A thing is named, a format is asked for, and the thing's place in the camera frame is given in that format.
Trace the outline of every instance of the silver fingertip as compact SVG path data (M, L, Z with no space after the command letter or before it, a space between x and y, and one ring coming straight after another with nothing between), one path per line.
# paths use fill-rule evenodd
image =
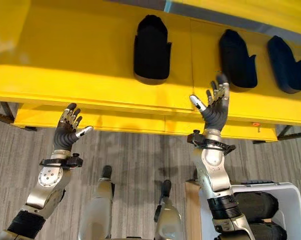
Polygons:
M203 112L206 109L206 106L202 103L202 101L196 96L196 95L190 95L189 96L190 101L192 104L198 108L200 112Z
M93 130L94 130L93 126L87 126L87 127L83 128L81 130L78 130L75 135L79 139L82 136L86 135L87 133L89 133L89 132L91 132Z

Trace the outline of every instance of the black object in bin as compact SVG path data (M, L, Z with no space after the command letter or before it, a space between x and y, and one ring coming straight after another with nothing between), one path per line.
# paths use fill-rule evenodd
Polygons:
M165 82L170 74L171 46L161 18L147 15L138 25L134 42L134 74L146 84Z
M255 240L287 240L287 232L274 222L254 223L249 227Z
M291 48L279 36L268 41L267 49L278 87L288 94L301 91L301 60L295 61Z
M245 214L249 223L271 219L279 210L277 198L267 192L249 191L234 194L239 210Z
M257 86L256 55L249 56L245 41L233 30L227 29L219 40L222 72L232 90L246 91Z

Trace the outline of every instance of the black shoe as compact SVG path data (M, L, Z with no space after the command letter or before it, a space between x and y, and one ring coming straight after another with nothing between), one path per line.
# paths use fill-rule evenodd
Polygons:
M159 204L161 204L162 198L170 197L171 189L172 189L172 182L170 180L166 179L161 185L161 194L160 194Z
M155 223L157 223L157 221L159 220L159 217L160 217L160 213L161 213L161 209L162 209L162 205L161 205L162 198L165 198L165 197L169 198L171 189L172 189L172 182L170 180L166 179L161 185L159 204L156 208L156 212L154 215Z
M101 177L111 179L111 176L112 176L112 167L110 165L105 165L102 169Z

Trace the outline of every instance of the gray carpet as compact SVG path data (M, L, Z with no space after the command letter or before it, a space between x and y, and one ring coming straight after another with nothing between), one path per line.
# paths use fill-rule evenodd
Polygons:
M53 134L54 129L29 132L0 122L0 231L7 228L35 185L39 161L51 154ZM260 145L225 142L237 145L225 161L231 180L291 182L301 193L301 138ZM106 164L113 167L116 184L112 237L153 239L160 184L167 178L172 181L171 199L184 219L184 182L195 169L186 137L94 131L77 142L73 152L80 154L84 165L73 170L65 197L38 240L77 238L80 215Z

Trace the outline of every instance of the wooden board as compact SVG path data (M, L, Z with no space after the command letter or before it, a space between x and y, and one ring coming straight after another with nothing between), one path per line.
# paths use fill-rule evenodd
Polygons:
M185 182L186 197L186 235L188 240L202 239L200 186L194 182Z

